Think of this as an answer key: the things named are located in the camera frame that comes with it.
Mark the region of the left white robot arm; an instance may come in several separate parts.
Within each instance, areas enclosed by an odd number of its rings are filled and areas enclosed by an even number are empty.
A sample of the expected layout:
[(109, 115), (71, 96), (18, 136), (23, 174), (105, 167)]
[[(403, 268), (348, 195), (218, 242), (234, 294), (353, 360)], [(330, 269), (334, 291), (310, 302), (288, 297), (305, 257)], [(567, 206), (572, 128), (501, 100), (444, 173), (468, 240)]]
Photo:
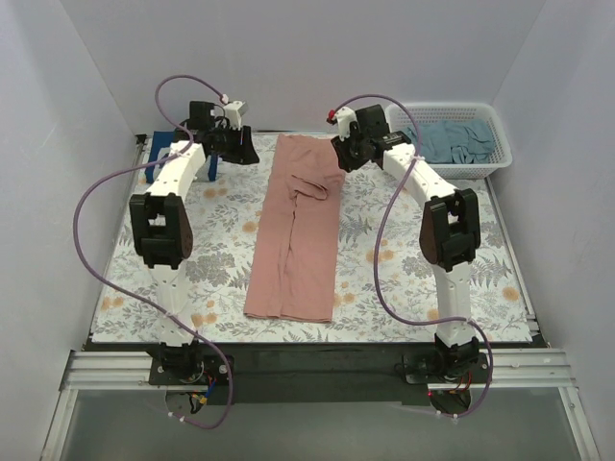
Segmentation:
[(136, 253), (142, 257), (157, 288), (157, 304), (165, 312), (160, 320), (160, 345), (155, 356), (161, 369), (185, 384), (197, 382), (205, 372), (194, 335), (179, 327), (190, 314), (186, 263), (193, 249), (193, 232), (185, 209), (186, 194), (203, 166), (215, 179), (217, 162), (242, 166), (259, 163), (251, 128), (243, 123), (247, 104), (232, 101), (214, 114), (214, 104), (189, 103), (188, 118), (171, 137), (168, 155), (156, 179), (142, 194), (134, 194), (129, 211)]

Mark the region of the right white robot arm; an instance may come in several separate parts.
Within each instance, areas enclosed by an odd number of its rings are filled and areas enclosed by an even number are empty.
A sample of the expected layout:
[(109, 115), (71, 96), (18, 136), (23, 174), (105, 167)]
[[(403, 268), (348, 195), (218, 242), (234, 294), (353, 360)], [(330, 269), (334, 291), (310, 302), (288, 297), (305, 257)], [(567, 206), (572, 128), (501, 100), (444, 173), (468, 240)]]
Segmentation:
[(414, 374), (468, 383), (480, 361), (471, 326), (470, 272), (480, 246), (477, 194), (445, 181), (420, 155), (420, 143), (391, 131), (379, 105), (332, 110), (328, 123), (338, 130), (332, 146), (340, 168), (353, 172), (376, 163), (395, 178), (422, 210), (419, 246), (436, 283), (438, 317), (434, 350)]

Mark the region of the pink t shirt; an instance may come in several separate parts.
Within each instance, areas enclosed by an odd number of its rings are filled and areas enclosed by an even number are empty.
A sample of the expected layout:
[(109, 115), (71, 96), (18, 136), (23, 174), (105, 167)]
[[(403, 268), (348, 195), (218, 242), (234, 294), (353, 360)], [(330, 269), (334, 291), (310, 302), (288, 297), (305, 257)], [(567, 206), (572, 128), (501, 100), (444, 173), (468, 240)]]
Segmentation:
[(344, 182), (327, 139), (278, 136), (258, 221), (246, 316), (332, 319)]

